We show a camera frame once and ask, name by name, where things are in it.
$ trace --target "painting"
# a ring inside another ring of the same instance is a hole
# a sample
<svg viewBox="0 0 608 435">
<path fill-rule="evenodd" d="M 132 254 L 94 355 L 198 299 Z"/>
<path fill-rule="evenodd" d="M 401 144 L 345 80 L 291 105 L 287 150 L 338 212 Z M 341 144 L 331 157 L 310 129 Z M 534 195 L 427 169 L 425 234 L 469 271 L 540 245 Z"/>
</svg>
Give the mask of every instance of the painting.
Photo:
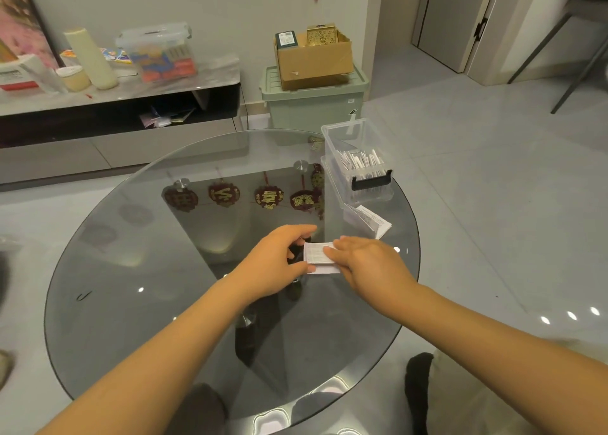
<svg viewBox="0 0 608 435">
<path fill-rule="evenodd" d="M 36 54 L 47 67 L 59 66 L 32 0 L 0 0 L 0 41 L 15 55 Z"/>
</svg>

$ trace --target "tiled floor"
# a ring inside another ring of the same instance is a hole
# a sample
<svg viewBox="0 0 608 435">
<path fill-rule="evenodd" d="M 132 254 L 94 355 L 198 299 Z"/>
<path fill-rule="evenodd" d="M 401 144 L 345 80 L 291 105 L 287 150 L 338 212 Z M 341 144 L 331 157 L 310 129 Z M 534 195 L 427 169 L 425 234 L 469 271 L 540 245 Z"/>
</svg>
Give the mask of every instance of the tiled floor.
<svg viewBox="0 0 608 435">
<path fill-rule="evenodd" d="M 409 48 L 376 61 L 364 114 L 398 159 L 420 230 L 421 283 L 538 335 L 608 343 L 608 97 L 592 81 L 549 114 L 567 85 L 482 87 Z M 69 403 L 46 356 L 46 290 L 73 232 L 122 179 L 0 195 L 0 234 L 22 245 L 0 310 L 0 347 L 18 355 L 0 392 L 3 434 L 32 434 Z M 354 390 L 288 432 L 409 433 L 403 374 L 423 350 L 432 347 L 402 330 Z"/>
</svg>

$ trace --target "round glass table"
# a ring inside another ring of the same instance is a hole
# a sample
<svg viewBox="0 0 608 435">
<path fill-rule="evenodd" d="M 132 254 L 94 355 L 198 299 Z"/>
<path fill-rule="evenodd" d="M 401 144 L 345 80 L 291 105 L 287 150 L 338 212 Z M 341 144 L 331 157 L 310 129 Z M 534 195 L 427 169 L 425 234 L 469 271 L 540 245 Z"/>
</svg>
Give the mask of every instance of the round glass table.
<svg viewBox="0 0 608 435">
<path fill-rule="evenodd" d="M 313 242 L 359 234 L 323 180 L 324 150 L 310 132 L 234 132 L 149 164 L 104 198 L 65 248 L 47 295 L 46 343 L 66 392 L 84 393 L 276 227 L 315 223 Z M 391 186 L 391 200 L 365 205 L 393 224 L 382 239 L 417 277 L 416 221 L 394 180 Z M 361 381 L 400 327 L 341 274 L 295 280 L 226 331 L 169 432 L 179 432 L 188 412 L 199 417 L 209 395 L 228 433 L 298 424 Z"/>
</svg>

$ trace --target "cardboard box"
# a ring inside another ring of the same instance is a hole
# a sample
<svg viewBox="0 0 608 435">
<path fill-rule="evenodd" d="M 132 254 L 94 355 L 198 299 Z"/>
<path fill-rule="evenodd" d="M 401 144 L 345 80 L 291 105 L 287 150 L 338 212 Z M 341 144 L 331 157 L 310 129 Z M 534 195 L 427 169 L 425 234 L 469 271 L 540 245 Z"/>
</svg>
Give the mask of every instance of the cardboard box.
<svg viewBox="0 0 608 435">
<path fill-rule="evenodd" d="M 348 83 L 354 71 L 351 40 L 338 31 L 338 42 L 307 46 L 307 34 L 297 34 L 298 46 L 277 49 L 274 53 L 284 91 Z"/>
</svg>

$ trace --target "gray door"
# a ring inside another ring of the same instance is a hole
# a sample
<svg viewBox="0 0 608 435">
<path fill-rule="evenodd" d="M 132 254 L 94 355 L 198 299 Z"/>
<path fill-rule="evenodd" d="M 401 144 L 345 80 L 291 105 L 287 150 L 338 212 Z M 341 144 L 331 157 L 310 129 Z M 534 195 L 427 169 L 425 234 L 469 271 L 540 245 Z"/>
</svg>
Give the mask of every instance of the gray door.
<svg viewBox="0 0 608 435">
<path fill-rule="evenodd" d="M 418 47 L 461 73 L 475 42 L 475 29 L 489 1 L 422 0 L 416 19 L 421 22 Z"/>
</svg>

